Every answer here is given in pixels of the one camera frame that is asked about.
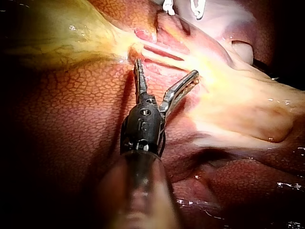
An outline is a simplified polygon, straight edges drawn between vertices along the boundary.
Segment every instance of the surgical clip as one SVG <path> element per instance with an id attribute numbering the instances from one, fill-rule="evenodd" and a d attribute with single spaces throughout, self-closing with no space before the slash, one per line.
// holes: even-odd
<path id="1" fill-rule="evenodd" d="M 194 0 L 191 0 L 191 10 L 196 17 L 197 20 L 201 20 L 204 13 L 206 0 L 197 0 L 197 7 L 195 6 Z M 165 0 L 163 3 L 163 10 L 169 15 L 175 15 L 175 11 L 173 10 L 173 0 Z"/>

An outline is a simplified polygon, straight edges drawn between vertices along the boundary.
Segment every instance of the surgical instrument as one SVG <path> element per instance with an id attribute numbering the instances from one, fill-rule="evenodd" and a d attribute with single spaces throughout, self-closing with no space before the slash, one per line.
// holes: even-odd
<path id="1" fill-rule="evenodd" d="M 161 156 L 166 117 L 199 83 L 191 71 L 170 87 L 158 107 L 147 93 L 143 64 L 134 64 L 136 106 L 125 118 L 120 137 L 120 159 L 101 182 L 102 222 L 108 229 L 180 229 L 183 220 Z"/>

